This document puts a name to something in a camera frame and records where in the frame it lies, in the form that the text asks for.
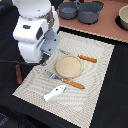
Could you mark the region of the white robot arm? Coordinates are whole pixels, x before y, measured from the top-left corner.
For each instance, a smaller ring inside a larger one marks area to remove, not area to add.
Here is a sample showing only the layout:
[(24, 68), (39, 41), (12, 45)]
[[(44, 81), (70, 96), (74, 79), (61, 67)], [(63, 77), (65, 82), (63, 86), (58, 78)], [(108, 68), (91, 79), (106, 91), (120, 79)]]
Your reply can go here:
[(27, 63), (45, 62), (56, 49), (60, 37), (59, 18), (49, 0), (12, 0), (19, 18), (13, 31), (19, 51)]

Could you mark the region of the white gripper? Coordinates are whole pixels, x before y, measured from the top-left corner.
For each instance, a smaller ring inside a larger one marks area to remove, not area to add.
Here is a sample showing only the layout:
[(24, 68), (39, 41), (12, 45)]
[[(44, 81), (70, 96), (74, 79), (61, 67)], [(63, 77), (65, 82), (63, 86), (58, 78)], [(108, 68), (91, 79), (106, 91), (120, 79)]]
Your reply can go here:
[(39, 64), (45, 66), (46, 61), (60, 41), (57, 34), (58, 29), (59, 19), (57, 15), (51, 19), (50, 23), (46, 19), (28, 21), (19, 17), (13, 31), (13, 37), (18, 41), (18, 48), (24, 61), (27, 63), (40, 61)]

